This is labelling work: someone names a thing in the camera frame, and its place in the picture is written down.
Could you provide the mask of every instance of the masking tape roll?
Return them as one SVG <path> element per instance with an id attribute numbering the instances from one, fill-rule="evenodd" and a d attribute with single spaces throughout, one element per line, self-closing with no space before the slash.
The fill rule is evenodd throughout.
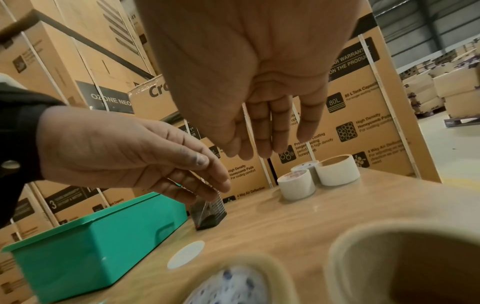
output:
<path id="1" fill-rule="evenodd" d="M 306 162 L 306 163 L 303 163 L 301 165 L 293 167 L 292 169 L 290 169 L 290 171 L 291 172 L 297 172 L 297 171 L 301 171 L 301 170 L 308 170 L 308 171 L 310 171 L 313 183 L 315 185 L 318 185 L 318 184 L 320 184 L 320 178 L 319 178 L 319 175 L 317 173 L 317 170 L 315 169 L 315 166 L 318 163 L 319 163 L 319 161 L 317 161 L 317 160 L 309 161 L 309 162 Z"/>
<path id="2" fill-rule="evenodd" d="M 278 180 L 281 194 L 286 200 L 299 200 L 315 192 L 315 184 L 308 170 L 290 172 Z"/>
<path id="3" fill-rule="evenodd" d="M 360 171 L 351 155 L 340 155 L 319 162 L 315 166 L 324 186 L 345 185 L 360 177 Z"/>

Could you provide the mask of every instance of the table surface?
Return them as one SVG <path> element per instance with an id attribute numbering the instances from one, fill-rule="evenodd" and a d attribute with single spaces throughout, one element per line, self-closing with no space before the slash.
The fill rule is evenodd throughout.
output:
<path id="1" fill-rule="evenodd" d="M 277 187 L 225 208 L 219 226 L 197 232 L 189 220 L 111 288 L 61 304 L 179 304 L 177 293 L 216 259 L 255 252 L 284 264 L 302 304 L 329 303 L 323 266 L 332 242 L 349 228 L 394 218 L 474 224 L 480 217 L 477 192 L 368 169 L 351 184 L 319 188 L 298 202 L 284 201 Z M 177 251 L 198 240 L 205 242 L 198 257 L 167 269 Z"/>

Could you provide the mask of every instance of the hand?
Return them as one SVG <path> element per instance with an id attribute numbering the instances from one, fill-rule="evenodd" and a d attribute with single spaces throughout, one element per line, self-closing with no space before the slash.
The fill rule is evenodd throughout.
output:
<path id="1" fill-rule="evenodd" d="M 178 109 L 228 156 L 250 159 L 242 103 L 261 157 L 317 130 L 329 71 L 352 34 L 359 0 L 136 0 Z"/>
<path id="2" fill-rule="evenodd" d="M 45 179 L 92 188 L 142 188 L 185 204 L 230 190 L 228 172 L 198 139 L 169 124 L 72 107 L 47 109 L 36 142 Z M 178 187 L 178 183 L 190 190 Z"/>

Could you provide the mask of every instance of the packing tape roll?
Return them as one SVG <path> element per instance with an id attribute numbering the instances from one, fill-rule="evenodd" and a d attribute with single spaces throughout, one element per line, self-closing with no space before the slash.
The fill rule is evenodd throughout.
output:
<path id="1" fill-rule="evenodd" d="M 280 191 L 286 200 L 299 200 L 312 195 L 315 190 L 314 180 L 308 170 L 290 172 L 278 180 Z"/>
<path id="2" fill-rule="evenodd" d="M 357 180 L 360 171 L 351 155 L 340 155 L 319 162 L 315 166 L 324 186 L 340 186 Z"/>
<path id="3" fill-rule="evenodd" d="M 310 171 L 311 178 L 314 182 L 315 185 L 320 184 L 320 178 L 319 174 L 317 173 L 317 170 L 315 169 L 315 166 L 319 163 L 317 160 L 309 161 L 306 163 L 303 163 L 301 165 L 295 166 L 292 169 L 290 169 L 291 172 L 297 172 L 301 170 L 308 170 Z"/>

